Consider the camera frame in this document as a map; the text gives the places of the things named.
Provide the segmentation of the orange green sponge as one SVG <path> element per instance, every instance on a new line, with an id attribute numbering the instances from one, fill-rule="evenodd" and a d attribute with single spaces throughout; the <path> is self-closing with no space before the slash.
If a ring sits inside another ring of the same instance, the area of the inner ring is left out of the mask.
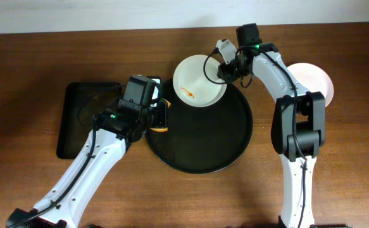
<path id="1" fill-rule="evenodd" d="M 155 132 L 166 132 L 168 130 L 168 109 L 171 103 L 160 99 L 155 106 L 151 107 L 150 129 Z"/>

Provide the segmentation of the white plate with ketchup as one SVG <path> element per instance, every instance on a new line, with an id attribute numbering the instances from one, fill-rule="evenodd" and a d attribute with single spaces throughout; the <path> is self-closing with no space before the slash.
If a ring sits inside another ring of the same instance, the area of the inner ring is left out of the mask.
<path id="1" fill-rule="evenodd" d="M 197 54 L 181 61 L 173 74 L 173 88 L 176 95 L 193 107 L 207 107 L 215 104 L 224 95 L 227 85 L 217 76 L 220 63 L 209 58 L 204 67 L 206 55 Z"/>

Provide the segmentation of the pink plate with ketchup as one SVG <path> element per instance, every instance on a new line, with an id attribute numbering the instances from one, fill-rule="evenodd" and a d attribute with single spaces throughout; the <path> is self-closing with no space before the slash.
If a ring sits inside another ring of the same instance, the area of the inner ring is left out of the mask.
<path id="1" fill-rule="evenodd" d="M 311 63 L 295 63 L 287 67 L 294 78 L 310 92 L 321 92 L 327 107 L 334 97 L 334 85 L 328 74 Z"/>

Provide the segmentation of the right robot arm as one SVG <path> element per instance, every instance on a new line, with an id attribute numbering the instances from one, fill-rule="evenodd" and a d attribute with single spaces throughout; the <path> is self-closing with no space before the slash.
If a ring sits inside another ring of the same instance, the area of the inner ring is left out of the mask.
<path id="1" fill-rule="evenodd" d="M 246 76 L 262 81 L 275 102 L 271 140 L 283 170 L 280 227 L 314 227 L 313 170 L 325 142 L 325 98 L 311 92 L 288 70 L 278 48 L 260 39 L 255 23 L 236 30 L 237 43 L 224 39 L 214 52 L 223 58 L 217 77 L 226 84 Z"/>

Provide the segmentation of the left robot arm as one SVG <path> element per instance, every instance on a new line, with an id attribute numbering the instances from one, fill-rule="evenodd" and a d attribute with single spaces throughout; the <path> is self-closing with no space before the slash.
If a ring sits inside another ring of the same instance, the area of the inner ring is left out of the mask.
<path id="1" fill-rule="evenodd" d="M 7 227 L 78 227 L 83 212 L 111 168 L 148 130 L 167 130 L 170 103 L 160 77 L 133 75 L 115 108 L 95 114 L 80 153 L 61 179 L 31 211 L 19 208 Z"/>

